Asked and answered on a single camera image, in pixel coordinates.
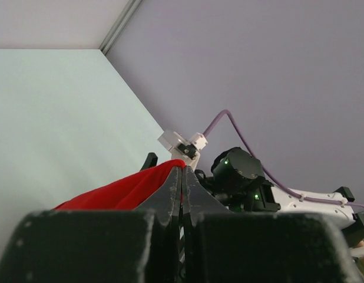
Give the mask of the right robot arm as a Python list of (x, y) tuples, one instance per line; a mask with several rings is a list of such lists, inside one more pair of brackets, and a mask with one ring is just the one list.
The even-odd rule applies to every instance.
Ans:
[(364, 213), (354, 211), (355, 198), (347, 187), (327, 194), (283, 189), (267, 180), (259, 159), (239, 147), (216, 157), (211, 176), (196, 169), (198, 150), (179, 145), (169, 151), (188, 165), (183, 199), (197, 212), (317, 213), (342, 231), (350, 247), (364, 238)]

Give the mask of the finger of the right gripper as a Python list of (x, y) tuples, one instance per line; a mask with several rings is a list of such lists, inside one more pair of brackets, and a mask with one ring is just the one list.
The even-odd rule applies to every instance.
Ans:
[(143, 171), (155, 167), (157, 165), (157, 162), (158, 162), (158, 156), (154, 152), (150, 152), (148, 153), (140, 170)]

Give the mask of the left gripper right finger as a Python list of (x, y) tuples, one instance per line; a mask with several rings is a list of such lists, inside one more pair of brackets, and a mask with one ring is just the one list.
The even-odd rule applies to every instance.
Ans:
[(187, 282), (361, 282), (341, 231), (317, 213), (238, 213), (182, 171)]

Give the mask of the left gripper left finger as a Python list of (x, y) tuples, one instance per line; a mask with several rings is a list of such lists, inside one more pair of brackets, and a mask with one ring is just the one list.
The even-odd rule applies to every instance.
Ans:
[(182, 170), (134, 210), (45, 210), (17, 225), (0, 282), (174, 282)]

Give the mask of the red t shirt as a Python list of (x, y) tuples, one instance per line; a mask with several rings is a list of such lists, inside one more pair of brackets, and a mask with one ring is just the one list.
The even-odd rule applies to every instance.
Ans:
[(184, 168), (180, 159), (169, 160), (155, 167), (78, 195), (54, 210), (132, 210), (142, 204), (166, 181), (172, 168)]

